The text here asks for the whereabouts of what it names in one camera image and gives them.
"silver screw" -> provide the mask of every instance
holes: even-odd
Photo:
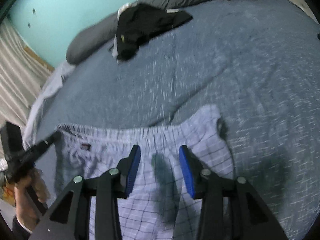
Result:
[[[73,182],[74,183],[79,183],[79,182],[81,182],[82,181],[82,177],[81,176],[75,176],[74,178],[73,178]]]
[[[246,184],[247,180],[245,179],[245,177],[238,177],[237,181],[240,183],[240,184]]]
[[[203,169],[203,170],[201,171],[201,174],[202,174],[203,176],[209,176],[209,175],[211,174],[211,171],[208,170],[208,169]]]
[[[117,168],[113,168],[109,171],[110,175],[117,175],[119,173],[119,170]]]

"black sleeve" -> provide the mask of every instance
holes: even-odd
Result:
[[[17,217],[14,217],[12,222],[12,232],[19,240],[28,240],[30,234],[20,225]]]

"wall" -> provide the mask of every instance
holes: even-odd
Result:
[[[79,31],[133,1],[17,0],[10,18],[27,44],[56,67],[65,59],[68,45]]]

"folded clothing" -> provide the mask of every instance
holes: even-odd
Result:
[[[141,161],[133,192],[127,199],[118,199],[123,240],[194,239],[202,202],[187,193],[179,147],[187,145],[208,168],[233,178],[230,151],[219,137],[219,119],[218,108],[206,105],[177,126],[111,130],[59,125],[62,140],[55,146],[61,166],[57,167],[56,186],[62,191],[76,175],[85,179],[100,176],[138,144]],[[90,239],[95,239],[94,217],[95,198],[90,210]]]
[[[191,19],[185,11],[168,13],[145,3],[127,8],[119,16],[116,31],[117,59],[130,59],[140,45]]]

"beige curtain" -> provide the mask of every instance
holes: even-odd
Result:
[[[0,25],[0,125],[8,120],[22,129],[32,103],[50,76],[24,51],[25,44],[9,19]],[[3,155],[0,142],[0,158]]]

